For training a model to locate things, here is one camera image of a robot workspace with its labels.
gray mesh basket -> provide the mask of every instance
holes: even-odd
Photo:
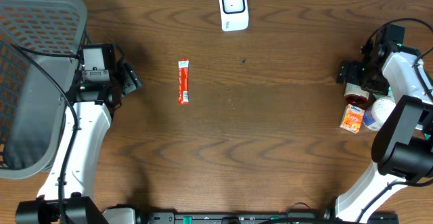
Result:
[[[87,42],[86,19],[81,0],[0,0],[0,177],[49,168],[64,126],[60,93],[9,44],[75,54]],[[29,55],[69,90],[76,59]]]

wooden table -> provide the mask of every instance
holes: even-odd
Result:
[[[218,0],[83,0],[96,43],[118,43],[144,86],[123,101],[102,145],[95,203],[179,212],[323,210],[371,161],[375,133],[338,127],[343,58],[380,24],[433,22],[433,0],[248,0],[250,25],[223,32]],[[404,23],[422,51],[432,35]],[[190,105],[177,104],[179,58],[190,58]],[[433,72],[433,59],[425,59]],[[0,219],[45,181],[0,179]],[[381,210],[431,223],[433,187],[407,188]]]

red snack packet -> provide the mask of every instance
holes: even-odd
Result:
[[[179,59],[179,96],[178,104],[188,104],[188,67],[189,58]]]

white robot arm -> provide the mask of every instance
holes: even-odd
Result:
[[[418,59],[418,50],[402,46],[403,36],[404,28],[399,26],[389,24],[379,29],[374,48],[367,43],[370,47],[363,49],[366,58],[359,68],[365,71],[351,71],[360,74],[360,86],[366,90],[386,93],[388,83],[397,107],[375,138],[373,162],[361,178],[336,199],[337,219],[367,223],[370,215],[389,197],[410,185],[406,182],[416,183],[422,177],[431,177],[431,146],[429,150],[429,143],[413,139],[412,134],[415,128],[431,133],[432,86],[424,72],[423,61]],[[405,184],[384,191],[397,182]]]
[[[115,47],[122,54],[118,62],[114,57]],[[16,49],[38,66],[23,53],[27,51],[25,48]],[[65,100],[73,103],[77,121],[72,110],[66,109],[63,135],[51,172],[37,199],[18,206],[16,222],[19,224],[57,221],[62,213],[60,200],[66,209],[63,216],[69,223],[108,223],[92,201],[99,151],[121,99],[140,88],[141,82],[131,65],[123,63],[123,52],[116,45],[86,45],[80,57],[71,88],[67,93],[62,91]]]

black cable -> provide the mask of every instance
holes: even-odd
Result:
[[[74,59],[78,59],[78,55],[65,55],[65,54],[43,53],[43,52],[39,52],[39,51],[33,51],[31,49],[27,49],[25,47],[21,47],[21,46],[17,46],[17,45],[14,45],[14,46],[16,46],[17,48],[21,49],[22,51],[26,51],[28,53],[33,53],[33,54],[36,54],[36,55],[44,55],[44,56],[49,56],[49,57],[54,57],[54,58],[74,58]]]
[[[66,216],[66,211],[64,208],[64,203],[63,203],[63,195],[64,195],[64,182],[65,182],[65,172],[66,172],[66,167],[68,166],[68,160],[69,160],[69,156],[70,153],[72,151],[72,146],[74,145],[74,140],[76,137],[76,132],[78,130],[78,116],[76,115],[76,112],[74,110],[74,108],[72,107],[71,103],[69,102],[68,98],[66,97],[66,93],[65,91],[60,87],[60,85],[53,79],[53,77],[51,77],[51,75],[48,74],[47,71],[45,71],[42,67],[39,66],[39,64],[37,64],[31,57],[29,57],[26,53],[23,52],[21,47],[18,47],[14,44],[11,44],[11,46],[18,51],[24,58],[27,59],[28,62],[30,62],[35,68],[37,68],[45,77],[47,77],[47,79],[53,83],[54,87],[60,92],[60,94],[62,94],[66,105],[69,107],[71,113],[72,113],[72,117],[74,118],[74,126],[72,128],[72,135],[70,137],[70,141],[69,141],[69,145],[68,145],[68,149],[66,150],[64,159],[63,159],[63,163],[62,163],[62,168],[60,169],[60,176],[58,178],[58,182],[59,182],[59,209],[60,209],[60,215],[62,218],[62,221],[66,224],[68,224],[68,218]]]
[[[350,221],[339,221],[339,220],[328,220],[328,219],[318,219],[318,218],[305,218],[305,217],[288,217],[273,219],[268,221],[263,221],[259,224],[276,224],[276,223],[314,223],[314,224],[355,224]]]
[[[386,25],[388,25],[388,24],[392,24],[392,23],[395,23],[395,22],[401,22],[401,21],[414,21],[414,22],[418,22],[418,23],[420,23],[420,24],[423,24],[423,25],[425,25],[427,28],[429,28],[432,32],[433,32],[433,28],[432,28],[432,26],[429,24],[429,23],[427,23],[426,21],[424,21],[424,20],[420,20],[419,18],[397,18],[397,19],[394,19],[394,20],[391,20],[391,21],[388,21],[388,22],[386,22],[386,23],[384,23],[383,25],[381,25],[381,26],[379,26],[379,28],[377,28],[371,35],[370,35],[370,37],[368,38],[368,40],[367,40],[367,43],[373,38],[373,36],[375,35],[375,34],[377,34],[378,32],[379,32],[379,30],[383,27],[383,26],[386,26]]]
[[[86,38],[86,44],[85,45],[92,44],[92,40],[90,39],[89,33],[87,33],[87,29],[86,28],[84,30],[84,34],[85,34],[85,38]]]
[[[306,207],[308,207],[309,209],[311,209],[310,206],[308,206],[308,204],[305,204],[304,202],[296,202],[296,203],[294,203],[294,204],[292,205],[292,207],[290,207],[290,208],[287,210],[287,212],[286,212],[286,218],[289,217],[289,213],[293,210],[293,208],[294,208],[295,206],[298,206],[298,205],[303,205],[303,206],[306,206]]]
[[[407,182],[401,182],[401,181],[397,181],[397,182],[393,182],[388,184],[388,186],[386,186],[376,197],[374,197],[373,200],[371,200],[367,206],[365,206],[365,208],[361,211],[361,214],[359,215],[358,219],[357,219],[357,223],[359,223],[361,221],[361,219],[363,218],[363,215],[365,214],[365,212],[367,212],[367,210],[376,202],[380,199],[380,197],[382,197],[388,190],[391,190],[392,187],[394,187],[395,185],[406,185],[409,187],[426,187],[429,185],[433,184],[433,179],[424,182],[424,183],[407,183]]]
[[[433,50],[433,47],[430,48],[427,52],[425,52],[423,55],[420,55],[415,59],[415,62],[413,63],[413,68],[415,69],[415,73],[417,75],[418,80],[421,82],[421,86],[424,89],[426,95],[428,96],[428,99],[433,102],[433,95],[432,91],[428,89],[426,82],[422,78],[421,72],[419,71],[419,64],[418,61],[423,58],[425,55],[429,54]]]
[[[117,48],[117,50],[119,50],[119,52],[120,52],[120,54],[121,54],[121,56],[120,56],[119,60],[117,61],[117,63],[119,63],[119,64],[123,64],[123,61],[124,61],[124,53],[123,53],[123,50],[120,48],[119,44],[114,44],[114,47]]]

